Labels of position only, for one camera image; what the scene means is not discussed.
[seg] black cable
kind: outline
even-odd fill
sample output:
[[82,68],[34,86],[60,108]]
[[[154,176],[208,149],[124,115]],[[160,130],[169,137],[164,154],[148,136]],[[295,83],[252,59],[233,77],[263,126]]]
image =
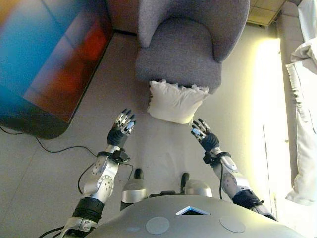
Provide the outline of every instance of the black cable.
[[125,164],[125,163],[121,163],[122,165],[128,165],[128,166],[131,166],[132,168],[131,168],[131,172],[130,172],[130,175],[129,175],[129,178],[128,178],[128,180],[130,180],[130,178],[131,178],[131,175],[132,175],[132,172],[133,172],[133,165],[131,165],[131,164]]
[[1,126],[0,126],[0,129],[4,132],[4,133],[7,133],[9,135],[22,135],[23,133],[11,133],[11,132],[7,132],[6,130],[4,130]]
[[44,236],[48,235],[49,233],[60,231],[60,230],[62,230],[63,228],[64,228],[64,226],[63,226],[63,227],[59,227],[59,228],[52,229],[52,230],[50,230],[50,231],[48,231],[48,232],[45,232],[44,234],[40,235],[39,238],[43,238]]
[[221,194],[222,173],[223,173],[223,165],[222,165],[222,162],[220,162],[220,165],[221,165],[221,175],[220,175],[220,185],[219,185],[219,196],[220,196],[220,199],[222,200],[222,194]]
[[77,181],[77,188],[78,188],[78,191],[80,192],[80,194],[83,194],[83,192],[81,191],[80,189],[80,179],[81,177],[84,175],[84,173],[92,166],[94,165],[94,163],[92,163],[91,165],[89,165],[89,167],[87,169],[85,169],[85,171],[79,176],[79,179]]
[[[78,179],[78,181],[77,181],[77,188],[78,188],[78,191],[80,192],[80,194],[83,194],[82,190],[80,189],[80,180],[81,180],[81,177],[85,174],[85,172],[87,172],[87,170],[88,170],[89,168],[91,168],[92,165],[94,165],[94,163],[92,163],[91,165],[89,165],[89,166],[87,167],[87,169],[85,169],[84,172],[79,176],[79,179]],[[128,180],[130,180],[131,175],[132,175],[132,172],[133,172],[133,169],[134,169],[133,165],[131,165],[131,164],[125,164],[125,163],[121,163],[121,165],[131,166],[131,172],[130,172],[130,175],[129,175],[129,178],[128,178]]]
[[35,137],[35,138],[36,138],[36,140],[39,142],[39,144],[41,145],[41,147],[42,147],[44,150],[46,150],[47,152],[50,152],[50,153],[59,153],[59,152],[63,152],[63,151],[65,151],[65,150],[69,150],[69,149],[72,149],[72,148],[84,148],[84,149],[88,150],[93,156],[97,157],[97,155],[95,155],[90,149],[88,149],[86,146],[81,146],[81,145],[76,145],[76,146],[67,147],[67,148],[65,148],[65,149],[58,150],[58,151],[50,151],[50,150],[46,149],[46,148],[43,146],[43,144],[40,142],[40,140],[39,140],[37,137]]
[[60,235],[61,232],[57,233],[55,236],[53,236],[52,238],[56,238]]

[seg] white pillow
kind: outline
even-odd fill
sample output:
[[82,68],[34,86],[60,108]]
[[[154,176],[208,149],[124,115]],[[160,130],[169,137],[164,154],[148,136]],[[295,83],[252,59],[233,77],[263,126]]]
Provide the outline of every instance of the white pillow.
[[169,84],[165,80],[151,81],[150,86],[150,115],[179,124],[190,123],[197,108],[209,96],[208,87],[178,87],[178,84]]

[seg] robot forearm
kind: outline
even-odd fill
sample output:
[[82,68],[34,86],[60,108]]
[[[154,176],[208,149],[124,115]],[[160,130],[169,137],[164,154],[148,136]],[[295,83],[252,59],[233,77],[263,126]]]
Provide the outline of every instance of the robot forearm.
[[220,150],[219,140],[211,133],[209,126],[203,120],[198,120],[200,124],[194,121],[192,134],[205,149],[204,162],[213,168],[223,191],[233,203],[276,220],[262,205],[263,201],[253,193],[248,180],[238,171],[230,154]]
[[[215,155],[223,153],[219,147],[211,152]],[[224,156],[220,157],[220,162],[222,166],[217,164],[213,167],[213,170],[218,178],[222,179],[221,188],[233,203],[276,220],[268,209],[262,205],[263,201],[260,201],[253,193],[248,180],[238,171],[230,155],[225,153]]]
[[85,183],[83,195],[72,217],[67,220],[60,238],[70,234],[85,237],[97,228],[104,204],[112,195],[118,166],[130,159],[122,149],[135,124],[132,120],[134,115],[128,118],[130,112],[125,109],[116,119],[107,137],[108,147],[105,151],[98,153],[97,160]]

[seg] floor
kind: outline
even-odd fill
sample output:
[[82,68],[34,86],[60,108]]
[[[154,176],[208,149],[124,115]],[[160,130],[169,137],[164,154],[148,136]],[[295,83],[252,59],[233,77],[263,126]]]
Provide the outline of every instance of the floor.
[[[270,191],[263,123],[255,115],[254,68],[257,48],[274,38],[274,29],[247,25],[232,54],[224,61],[222,85],[200,106],[195,119],[204,119],[230,152],[251,187],[270,209]],[[137,124],[126,142],[131,164],[144,170],[149,193],[179,190],[183,172],[205,181],[219,197],[219,180],[202,160],[204,152],[190,134],[190,125],[151,117],[149,87],[134,79],[136,37],[115,34],[69,129],[59,138],[43,141],[51,150],[88,146],[95,153],[106,147],[113,120],[124,108],[136,114]],[[0,237],[38,237],[63,226],[80,194],[79,175],[95,159],[83,149],[50,154],[29,135],[0,132]],[[105,205],[105,222],[119,212],[120,193],[130,167],[120,166],[115,190]]]

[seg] gray armchair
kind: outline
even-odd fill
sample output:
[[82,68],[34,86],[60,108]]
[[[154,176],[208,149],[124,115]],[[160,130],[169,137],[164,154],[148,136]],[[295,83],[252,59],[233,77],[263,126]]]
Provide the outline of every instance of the gray armchair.
[[221,63],[246,24],[250,0],[139,0],[136,78],[221,84]]

